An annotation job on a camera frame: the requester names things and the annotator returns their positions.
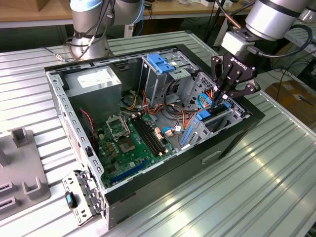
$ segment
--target motherboard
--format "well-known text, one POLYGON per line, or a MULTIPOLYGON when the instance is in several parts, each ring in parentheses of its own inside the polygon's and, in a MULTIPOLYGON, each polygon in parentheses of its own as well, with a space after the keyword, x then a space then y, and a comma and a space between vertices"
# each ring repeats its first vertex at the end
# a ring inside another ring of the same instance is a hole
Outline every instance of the motherboard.
POLYGON ((105 187, 111 187, 176 153, 166 138, 157 138, 157 126, 149 114, 124 118, 123 122, 122 125, 115 122, 115 129, 109 123, 97 129, 98 157, 105 170, 101 180, 105 187), (124 132, 125 126, 129 135, 119 138, 112 135, 113 130, 124 132))

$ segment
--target blue pci slot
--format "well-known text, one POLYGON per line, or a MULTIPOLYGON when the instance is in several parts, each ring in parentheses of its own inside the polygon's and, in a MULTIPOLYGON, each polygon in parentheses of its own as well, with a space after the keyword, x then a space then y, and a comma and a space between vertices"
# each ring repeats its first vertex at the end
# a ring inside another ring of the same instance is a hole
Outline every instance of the blue pci slot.
POLYGON ((113 179, 111 179, 111 183, 114 183, 114 182, 119 181, 123 178, 126 178, 127 176, 131 175, 132 173, 135 173, 136 171, 141 170, 147 162, 148 162, 148 160, 145 160, 143 163, 139 164, 138 166, 135 166, 134 168, 131 168, 130 170, 124 172, 123 174, 120 174, 120 175, 114 177, 113 179))
POLYGON ((186 142, 186 140, 187 140, 189 134, 191 133, 192 129, 193 129, 193 127, 190 126, 189 129, 188 129, 187 134, 185 135, 185 137, 183 138, 183 140, 182 140, 182 142, 181 142, 181 145, 182 145, 182 146, 185 144, 185 142, 186 142))

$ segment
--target yellow wire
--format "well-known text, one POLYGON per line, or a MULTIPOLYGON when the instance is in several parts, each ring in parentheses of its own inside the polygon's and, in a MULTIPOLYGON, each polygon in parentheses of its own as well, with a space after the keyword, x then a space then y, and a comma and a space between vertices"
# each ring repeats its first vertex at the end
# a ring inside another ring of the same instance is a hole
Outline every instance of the yellow wire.
POLYGON ((135 105, 136 105, 136 99, 137 99, 137 95, 135 95, 135 98, 134 98, 134 103, 132 104, 131 107, 127 108, 128 110, 132 110, 134 109, 135 105))

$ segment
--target wooden table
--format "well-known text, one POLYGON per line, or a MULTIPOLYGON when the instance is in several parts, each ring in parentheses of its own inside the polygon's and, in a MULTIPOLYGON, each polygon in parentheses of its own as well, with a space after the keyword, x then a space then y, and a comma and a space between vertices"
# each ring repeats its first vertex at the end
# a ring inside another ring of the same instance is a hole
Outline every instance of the wooden table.
MULTIPOLYGON (((231 12, 242 5, 234 3, 232 7, 226 8, 231 12)), ((153 4, 151 19, 186 18, 210 16, 211 7, 200 3, 183 5, 173 1, 156 1, 153 4)), ((145 10, 144 19, 149 19, 150 13, 145 10)), ((51 26, 72 24, 72 14, 68 0, 50 0, 39 12, 27 11, 7 6, 0 6, 0 28, 51 26)))
MULTIPOLYGON (((243 5, 239 2, 233 3, 232 7, 225 8, 227 12, 233 12, 243 5)), ((183 5, 178 1, 155 1, 152 7, 152 19, 163 19, 163 18, 186 18, 186 17, 200 17, 200 16, 209 16, 212 12, 211 7, 204 6, 200 3, 195 3, 192 5, 183 5)), ((246 9, 241 14, 247 14, 250 9, 246 9)), ((148 19, 150 12, 145 11, 144 14, 148 19)))

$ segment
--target metal aluminum table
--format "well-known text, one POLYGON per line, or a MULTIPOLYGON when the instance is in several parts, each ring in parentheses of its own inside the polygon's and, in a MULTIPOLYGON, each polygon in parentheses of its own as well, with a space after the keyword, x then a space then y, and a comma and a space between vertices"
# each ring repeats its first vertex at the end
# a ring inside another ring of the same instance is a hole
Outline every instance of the metal aluminum table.
MULTIPOLYGON (((183 43, 206 63, 215 54, 194 35, 110 40, 115 54, 183 43)), ((70 58, 67 48, 52 50, 70 58)), ((263 121, 224 159, 111 231, 95 218, 78 228, 61 179, 77 168, 43 67, 61 63, 42 49, 0 54, 0 132, 35 134, 52 196, 0 221, 0 236, 304 236, 316 220, 316 135, 264 92, 249 100, 263 121)))

